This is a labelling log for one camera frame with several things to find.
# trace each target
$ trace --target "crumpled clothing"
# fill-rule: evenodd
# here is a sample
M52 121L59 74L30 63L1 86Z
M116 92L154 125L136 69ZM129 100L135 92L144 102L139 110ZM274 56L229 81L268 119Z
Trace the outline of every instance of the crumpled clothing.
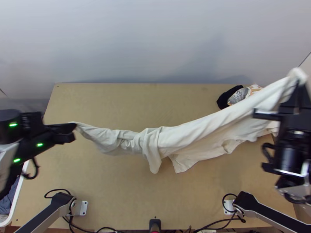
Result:
M290 97L298 80L304 84L307 76L300 68L294 68L287 77L230 107L174 127L133 132L75 122L76 130L104 154L143 155L152 173L159 171L165 157L171 159L176 173L184 172L198 161L232 153L244 141L254 142L265 134L277 133L278 122L254 119L253 110L275 110Z

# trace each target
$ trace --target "tan tabletop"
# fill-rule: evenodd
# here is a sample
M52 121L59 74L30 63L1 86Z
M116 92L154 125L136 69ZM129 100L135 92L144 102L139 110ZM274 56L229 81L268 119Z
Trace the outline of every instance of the tan tabletop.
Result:
M219 95L229 84L57 84L45 123L84 122L97 127L141 131L146 127L179 125L218 111ZM291 203L275 190L277 175L263 172L260 146L272 142L264 136L245 142L230 155L197 163L175 174L171 161L163 160L152 174L141 156L108 156L76 133L76 141L57 145L37 157L39 176L25 181L13 225L30 220L48 204L43 195L66 188L89 202L86 216L74 223L85 229L109 226L115 229L148 229L157 217L163 229L200 228L228 218L222 209L226 193L247 191L265 205L295 216ZM261 227L267 223L246 219L230 228ZM63 219L52 227L68 228Z

